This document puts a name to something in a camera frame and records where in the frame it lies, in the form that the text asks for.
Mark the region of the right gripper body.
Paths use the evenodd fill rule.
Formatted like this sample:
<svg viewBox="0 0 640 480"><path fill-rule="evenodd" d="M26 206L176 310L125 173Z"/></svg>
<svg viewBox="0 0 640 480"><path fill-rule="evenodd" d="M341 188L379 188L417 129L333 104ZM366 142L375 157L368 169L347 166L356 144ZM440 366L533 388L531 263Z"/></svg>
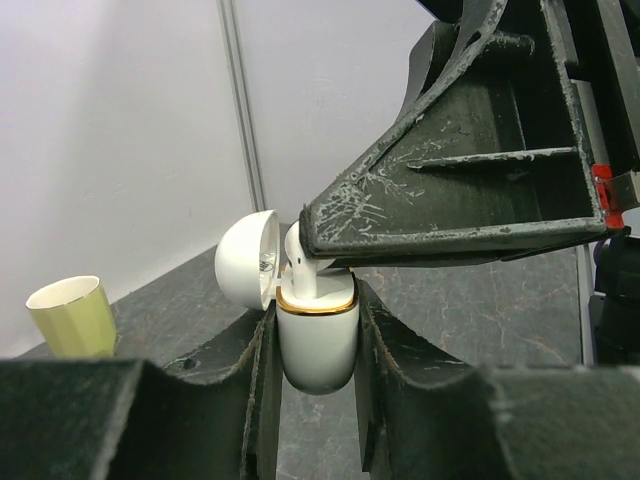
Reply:
<svg viewBox="0 0 640 480"><path fill-rule="evenodd" d="M528 2L508 1L495 27L486 27L488 1L424 1L434 21L414 46L404 106L410 108L478 39L513 36L532 42L516 26L531 27ZM592 169L608 218L639 205L639 4L636 1L553 1L567 75L589 88L606 155Z"/></svg>

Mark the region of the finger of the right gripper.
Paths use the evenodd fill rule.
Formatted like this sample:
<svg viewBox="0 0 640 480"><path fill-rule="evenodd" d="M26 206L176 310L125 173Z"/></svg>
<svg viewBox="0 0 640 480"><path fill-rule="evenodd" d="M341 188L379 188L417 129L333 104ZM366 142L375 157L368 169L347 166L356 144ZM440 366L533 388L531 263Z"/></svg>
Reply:
<svg viewBox="0 0 640 480"><path fill-rule="evenodd" d="M472 68L303 208L302 246L342 266L441 266L622 234L592 173L594 111L563 66Z"/></svg>

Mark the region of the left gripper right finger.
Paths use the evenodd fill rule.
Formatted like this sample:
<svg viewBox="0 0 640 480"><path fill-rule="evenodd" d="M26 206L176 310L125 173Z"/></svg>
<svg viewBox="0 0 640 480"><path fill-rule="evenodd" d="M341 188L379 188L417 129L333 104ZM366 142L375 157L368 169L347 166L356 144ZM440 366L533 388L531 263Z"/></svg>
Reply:
<svg viewBox="0 0 640 480"><path fill-rule="evenodd" d="M374 479L635 479L635 366L495 368L442 351L357 284L360 462Z"/></svg>

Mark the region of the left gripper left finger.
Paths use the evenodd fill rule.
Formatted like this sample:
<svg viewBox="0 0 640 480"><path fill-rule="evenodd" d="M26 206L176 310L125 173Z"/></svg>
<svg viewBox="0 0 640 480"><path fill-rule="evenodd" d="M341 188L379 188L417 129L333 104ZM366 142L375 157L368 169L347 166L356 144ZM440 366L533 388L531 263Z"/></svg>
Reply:
<svg viewBox="0 0 640 480"><path fill-rule="evenodd" d="M272 479L282 368L273 310L250 310L164 367L6 360L5 479Z"/></svg>

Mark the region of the white earbud charging case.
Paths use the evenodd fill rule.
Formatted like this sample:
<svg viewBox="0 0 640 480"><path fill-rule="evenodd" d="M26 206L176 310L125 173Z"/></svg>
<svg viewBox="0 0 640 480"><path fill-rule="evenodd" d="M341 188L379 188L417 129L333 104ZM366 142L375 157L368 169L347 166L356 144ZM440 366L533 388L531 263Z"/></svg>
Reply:
<svg viewBox="0 0 640 480"><path fill-rule="evenodd" d="M222 236L214 261L224 295L247 309L275 308L281 361L288 382L309 395L343 388L354 373L359 294L348 267L317 274L317 297L297 299L276 211L252 213Z"/></svg>

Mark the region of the white earbud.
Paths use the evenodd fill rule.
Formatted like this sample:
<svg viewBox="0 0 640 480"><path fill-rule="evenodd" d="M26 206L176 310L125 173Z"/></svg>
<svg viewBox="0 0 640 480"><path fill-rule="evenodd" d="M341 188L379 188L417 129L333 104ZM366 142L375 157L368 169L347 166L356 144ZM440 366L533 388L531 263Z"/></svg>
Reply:
<svg viewBox="0 0 640 480"><path fill-rule="evenodd" d="M286 233L285 254L292 270L294 295L297 299L317 297L317 274L334 263L334 259L307 258L300 241L300 223L293 223Z"/></svg>

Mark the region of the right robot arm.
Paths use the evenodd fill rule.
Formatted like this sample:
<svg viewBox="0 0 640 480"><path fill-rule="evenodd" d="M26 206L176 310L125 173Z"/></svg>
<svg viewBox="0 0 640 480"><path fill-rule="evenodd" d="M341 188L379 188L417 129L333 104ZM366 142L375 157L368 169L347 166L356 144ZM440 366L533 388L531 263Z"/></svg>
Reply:
<svg viewBox="0 0 640 480"><path fill-rule="evenodd" d="M393 125L299 216L343 266L458 266L592 245L600 364L639 360L639 5L426 1Z"/></svg>

